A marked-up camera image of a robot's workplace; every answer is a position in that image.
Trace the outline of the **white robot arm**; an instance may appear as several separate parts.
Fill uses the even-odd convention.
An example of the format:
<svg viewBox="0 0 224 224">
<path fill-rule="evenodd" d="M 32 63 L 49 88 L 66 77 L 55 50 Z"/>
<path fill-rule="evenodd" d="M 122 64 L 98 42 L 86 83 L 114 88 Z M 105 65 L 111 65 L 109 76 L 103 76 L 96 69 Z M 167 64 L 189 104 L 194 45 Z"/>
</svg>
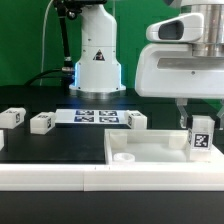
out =
<svg viewBox="0 0 224 224">
<path fill-rule="evenodd" d="M 164 0 L 180 10 L 150 25 L 138 60 L 135 91 L 142 97 L 224 100 L 224 0 Z M 83 10 L 82 54 L 71 89 L 85 97 L 123 91 L 116 60 L 116 22 L 102 6 Z"/>
</svg>

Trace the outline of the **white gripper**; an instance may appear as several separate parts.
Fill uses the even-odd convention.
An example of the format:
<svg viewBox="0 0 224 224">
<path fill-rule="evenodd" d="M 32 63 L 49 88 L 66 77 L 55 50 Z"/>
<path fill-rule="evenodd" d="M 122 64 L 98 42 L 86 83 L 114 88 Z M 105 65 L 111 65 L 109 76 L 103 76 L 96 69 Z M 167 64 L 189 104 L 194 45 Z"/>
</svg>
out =
<svg viewBox="0 0 224 224">
<path fill-rule="evenodd" d="M 140 53 L 135 90 L 142 97 L 177 98 L 180 126 L 187 126 L 186 98 L 224 98 L 224 41 L 207 40 L 206 25 L 199 12 L 183 13 L 150 25 L 150 41 Z"/>
</svg>

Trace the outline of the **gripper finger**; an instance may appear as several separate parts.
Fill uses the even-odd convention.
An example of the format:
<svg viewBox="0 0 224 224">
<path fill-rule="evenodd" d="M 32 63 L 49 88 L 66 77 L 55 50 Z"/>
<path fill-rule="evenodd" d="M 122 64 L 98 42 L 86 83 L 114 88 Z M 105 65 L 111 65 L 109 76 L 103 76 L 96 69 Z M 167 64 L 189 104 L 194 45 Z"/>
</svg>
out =
<svg viewBox="0 0 224 224">
<path fill-rule="evenodd" d="M 215 127 L 219 130 L 224 130 L 224 108 L 221 108 L 217 113 Z"/>
</svg>

